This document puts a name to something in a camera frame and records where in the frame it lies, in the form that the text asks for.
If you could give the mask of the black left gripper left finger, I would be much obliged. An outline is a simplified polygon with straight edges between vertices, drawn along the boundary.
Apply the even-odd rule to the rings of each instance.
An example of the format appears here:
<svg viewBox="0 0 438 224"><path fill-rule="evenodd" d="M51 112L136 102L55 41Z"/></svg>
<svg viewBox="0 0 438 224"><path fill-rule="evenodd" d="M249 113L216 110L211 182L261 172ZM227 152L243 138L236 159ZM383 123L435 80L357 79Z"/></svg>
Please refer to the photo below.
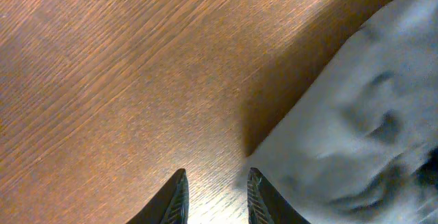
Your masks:
<svg viewBox="0 0 438 224"><path fill-rule="evenodd" d="M189 184L185 169L178 169L127 224L187 224Z"/></svg>

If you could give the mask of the grey cotton shorts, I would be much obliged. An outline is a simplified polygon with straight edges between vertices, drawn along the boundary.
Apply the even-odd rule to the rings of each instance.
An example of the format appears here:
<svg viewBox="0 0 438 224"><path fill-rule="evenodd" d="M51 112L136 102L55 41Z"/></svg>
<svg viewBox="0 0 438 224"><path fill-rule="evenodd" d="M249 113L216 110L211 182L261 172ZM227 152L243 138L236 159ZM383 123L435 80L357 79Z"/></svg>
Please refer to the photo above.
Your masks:
<svg viewBox="0 0 438 224"><path fill-rule="evenodd" d="M247 159L312 223L436 223L437 0L368 19Z"/></svg>

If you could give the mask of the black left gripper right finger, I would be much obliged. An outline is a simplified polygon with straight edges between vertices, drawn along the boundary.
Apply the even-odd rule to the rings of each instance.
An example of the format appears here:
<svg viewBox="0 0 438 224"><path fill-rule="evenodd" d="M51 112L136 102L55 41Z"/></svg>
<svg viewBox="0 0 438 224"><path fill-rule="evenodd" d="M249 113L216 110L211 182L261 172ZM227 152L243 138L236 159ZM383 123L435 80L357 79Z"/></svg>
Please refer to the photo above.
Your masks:
<svg viewBox="0 0 438 224"><path fill-rule="evenodd" d="M257 168L251 168L247 179L249 224L310 224L282 197Z"/></svg>

